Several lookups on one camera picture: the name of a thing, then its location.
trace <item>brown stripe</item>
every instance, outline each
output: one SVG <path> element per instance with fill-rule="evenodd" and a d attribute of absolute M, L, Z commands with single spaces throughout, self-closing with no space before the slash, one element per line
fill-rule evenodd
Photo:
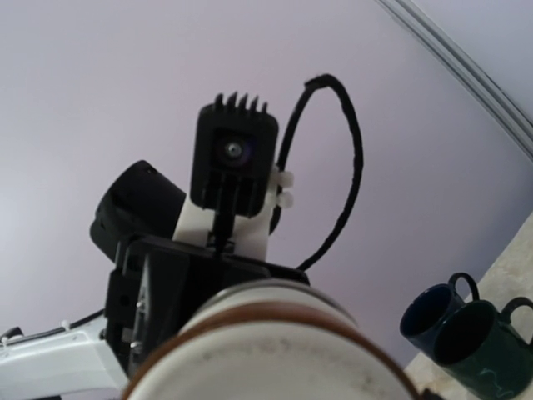
<path fill-rule="evenodd" d="M 405 375 L 401 368 L 358 331 L 326 312 L 291 302 L 256 302 L 230 308 L 206 318 L 183 334 L 170 338 L 152 352 L 148 359 L 139 367 L 137 373 L 127 385 L 122 395 L 122 400 L 129 398 L 133 389 L 135 389 L 136 385 L 138 385 L 150 368 L 183 343 L 218 328 L 229 327 L 239 323 L 260 321 L 300 323 L 336 333 L 364 347 L 376 358 L 379 358 L 401 381 L 412 399 L 421 400 L 421 395 L 416 391 L 412 381 Z"/>

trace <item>black wire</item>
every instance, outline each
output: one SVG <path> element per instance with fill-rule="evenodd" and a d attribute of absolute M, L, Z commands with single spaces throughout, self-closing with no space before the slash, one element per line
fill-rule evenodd
<path fill-rule="evenodd" d="M 70 324 L 70 328 L 71 329 L 79 328 L 82 325 L 85 325 L 86 323 L 89 323 L 93 319 L 96 319 L 96 318 L 98 318 L 98 317 L 100 317 L 102 315 L 103 315 L 103 310 L 94 312 L 91 315 L 87 315 L 86 317 L 84 317 L 84 318 L 82 318 L 82 319 L 80 319 L 80 320 L 78 320 L 76 322 L 71 323 Z M 14 340 L 10 340 L 10 341 L 8 341 L 8 345 L 12 346 L 13 344 L 20 344 L 20 343 L 30 342 L 32 340 L 48 338 L 50 336 L 57 335 L 59 333 L 63 333 L 63 332 L 66 332 L 66 331 L 67 331 L 67 329 L 65 329 L 64 327 L 55 327 L 54 329 L 50 329 L 49 331 L 40 332 L 40 333 L 34 333 L 33 335 L 27 335 L 27 336 L 23 336 L 23 337 L 14 339 Z"/>
<path fill-rule="evenodd" d="M 331 230 L 330 234 L 326 237 L 324 243 L 316 250 L 316 252 L 311 255 L 307 260 L 305 260 L 298 269 L 306 271 L 314 263 L 316 263 L 326 252 L 330 249 L 332 244 L 341 234 L 342 229 L 346 226 L 348 218 L 350 217 L 351 210 L 357 199 L 357 194 L 361 187 L 361 177 L 364 166 L 364 157 L 363 157 L 363 144 L 361 138 L 361 129 L 359 128 L 359 122 L 357 121 L 356 110 L 351 103 L 350 96 L 348 92 L 342 85 L 342 83 L 330 74 L 321 75 L 315 77 L 314 79 L 306 82 L 305 90 L 300 96 L 298 103 L 296 104 L 294 111 L 292 112 L 289 123 L 287 124 L 285 135 L 283 136 L 283 141 L 281 143 L 280 152 L 277 160 L 277 167 L 280 171 L 284 171 L 286 167 L 286 162 L 291 150 L 292 139 L 294 138 L 294 133 L 296 131 L 296 126 L 300 121 L 300 117 L 303 113 L 304 108 L 306 107 L 309 99 L 312 94 L 323 88 L 330 88 L 335 92 L 339 97 L 341 102 L 342 112 L 344 113 L 346 120 L 348 121 L 348 127 L 350 129 L 351 138 L 353 141 L 354 147 L 354 159 L 353 159 L 353 175 L 351 179 L 350 192 L 346 199 L 344 208 L 342 209 L 341 214 L 336 220 L 335 226 Z M 282 192 L 282 188 L 277 189 L 278 194 Z M 273 233 L 277 227 L 277 224 L 281 219 L 281 208 L 276 207 L 274 213 L 272 214 L 270 232 Z"/>

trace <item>light gray wall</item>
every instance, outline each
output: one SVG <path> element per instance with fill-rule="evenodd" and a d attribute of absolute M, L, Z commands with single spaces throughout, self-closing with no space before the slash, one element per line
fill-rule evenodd
<path fill-rule="evenodd" d="M 284 127 L 304 80 L 346 84 L 364 182 L 311 280 L 401 363 L 414 354 L 397 327 L 409 301 L 454 271 L 480 277 L 533 208 L 533 167 L 369 0 L 3 2 L 0 54 L 0 331 L 102 306 L 112 265 L 88 236 L 100 197 L 141 158 L 187 190 L 197 111 L 219 92 L 260 94 Z M 296 135 L 296 205 L 272 262 L 297 265 L 319 246 L 351 152 L 338 101 L 319 93 Z"/>
<path fill-rule="evenodd" d="M 533 117 L 533 2 L 412 1 Z"/>

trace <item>mug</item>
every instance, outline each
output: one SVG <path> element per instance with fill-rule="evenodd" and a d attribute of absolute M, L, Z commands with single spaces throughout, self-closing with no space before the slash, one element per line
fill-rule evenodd
<path fill-rule="evenodd" d="M 518 396 L 533 378 L 533 347 L 511 325 L 521 306 L 533 302 L 517 297 L 501 313 L 486 300 L 466 304 L 442 324 L 435 363 L 481 400 Z"/>
<path fill-rule="evenodd" d="M 474 278 L 467 273 L 457 272 L 450 277 L 448 283 L 430 287 L 418 296 L 401 318 L 401 335 L 429 358 L 433 358 L 433 347 L 441 324 L 465 305 L 456 291 L 460 278 L 468 283 L 472 300 L 479 300 L 480 294 Z"/>
<path fill-rule="evenodd" d="M 262 279 L 208 300 L 150 353 L 122 393 L 122 400 L 173 398 L 426 397 L 324 293 L 298 282 Z"/>

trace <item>black camera module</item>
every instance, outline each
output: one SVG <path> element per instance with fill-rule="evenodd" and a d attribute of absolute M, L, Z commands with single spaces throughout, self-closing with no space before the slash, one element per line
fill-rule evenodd
<path fill-rule="evenodd" d="M 278 125 L 257 97 L 234 93 L 205 106 L 198 117 L 191 201 L 217 213 L 253 217 L 264 204 L 274 166 Z"/>

